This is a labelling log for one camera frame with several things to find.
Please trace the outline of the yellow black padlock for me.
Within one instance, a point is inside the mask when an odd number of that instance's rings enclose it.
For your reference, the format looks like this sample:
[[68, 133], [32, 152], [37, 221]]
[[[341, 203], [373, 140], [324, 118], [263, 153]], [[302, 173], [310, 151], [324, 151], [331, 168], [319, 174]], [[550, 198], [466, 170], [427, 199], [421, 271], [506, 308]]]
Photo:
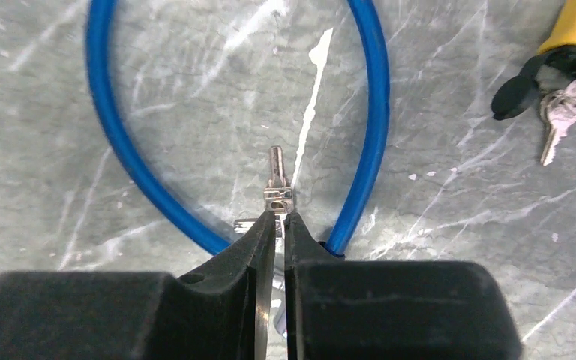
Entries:
[[[571, 77], [565, 87], [550, 91], [540, 89], [536, 77], [544, 66]], [[512, 119], [539, 101], [539, 117], [547, 138], [540, 163], [550, 165], [556, 147], [576, 122], [576, 1], [566, 1], [559, 12], [548, 39], [520, 69], [518, 75], [506, 81], [491, 101], [494, 119]]]

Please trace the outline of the blue cable lock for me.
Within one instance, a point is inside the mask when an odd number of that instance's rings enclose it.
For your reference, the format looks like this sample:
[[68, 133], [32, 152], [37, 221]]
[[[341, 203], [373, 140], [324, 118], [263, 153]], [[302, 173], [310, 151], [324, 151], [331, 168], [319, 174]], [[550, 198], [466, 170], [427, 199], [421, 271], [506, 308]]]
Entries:
[[[108, 64], [114, 1], [92, 1], [85, 31], [85, 57], [91, 97], [112, 150], [135, 185], [175, 227], [212, 255], [229, 242], [197, 220], [150, 172], [131, 142], [116, 106]], [[389, 132], [389, 59], [377, 9], [372, 1], [350, 1], [364, 50], [368, 85], [364, 147], [348, 196], [325, 249], [342, 257], [374, 189]]]

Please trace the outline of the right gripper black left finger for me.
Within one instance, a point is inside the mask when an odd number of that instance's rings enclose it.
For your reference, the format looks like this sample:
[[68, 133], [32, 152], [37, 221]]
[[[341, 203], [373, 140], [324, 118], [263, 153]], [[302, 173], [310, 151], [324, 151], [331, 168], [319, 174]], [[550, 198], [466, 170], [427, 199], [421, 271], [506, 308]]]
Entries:
[[0, 274], [0, 359], [264, 359], [275, 215], [201, 266]]

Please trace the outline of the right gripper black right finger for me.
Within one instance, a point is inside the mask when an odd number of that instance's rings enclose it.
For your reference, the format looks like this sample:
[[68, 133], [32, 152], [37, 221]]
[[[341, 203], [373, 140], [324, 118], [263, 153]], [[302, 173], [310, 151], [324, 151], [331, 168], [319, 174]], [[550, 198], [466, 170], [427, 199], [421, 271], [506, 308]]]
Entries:
[[498, 283], [467, 261], [352, 261], [286, 218], [290, 359], [519, 359]]

